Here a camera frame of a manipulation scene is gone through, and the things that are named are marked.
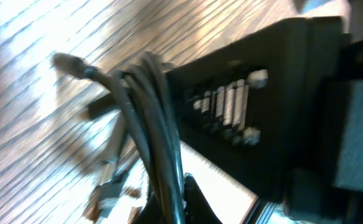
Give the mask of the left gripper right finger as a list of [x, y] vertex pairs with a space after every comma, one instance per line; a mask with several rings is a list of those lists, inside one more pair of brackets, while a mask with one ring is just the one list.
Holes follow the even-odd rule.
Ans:
[[184, 178], [184, 200], [187, 224], [222, 224], [191, 174]]

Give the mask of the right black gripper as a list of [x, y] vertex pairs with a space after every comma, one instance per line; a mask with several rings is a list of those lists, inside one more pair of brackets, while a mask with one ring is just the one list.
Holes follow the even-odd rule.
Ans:
[[320, 86], [309, 170], [290, 173], [284, 214], [303, 223], [363, 223], [363, 39]]

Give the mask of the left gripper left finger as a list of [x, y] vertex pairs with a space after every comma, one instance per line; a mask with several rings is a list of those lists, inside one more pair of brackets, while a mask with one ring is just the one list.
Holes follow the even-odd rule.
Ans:
[[131, 222], [132, 224], [158, 224], [159, 205], [155, 194], [149, 198], [142, 212]]

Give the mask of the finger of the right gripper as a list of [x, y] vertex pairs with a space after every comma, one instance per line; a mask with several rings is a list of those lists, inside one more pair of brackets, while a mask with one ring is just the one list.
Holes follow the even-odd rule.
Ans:
[[340, 17], [295, 17], [171, 70], [181, 139], [259, 197], [280, 202], [341, 42]]

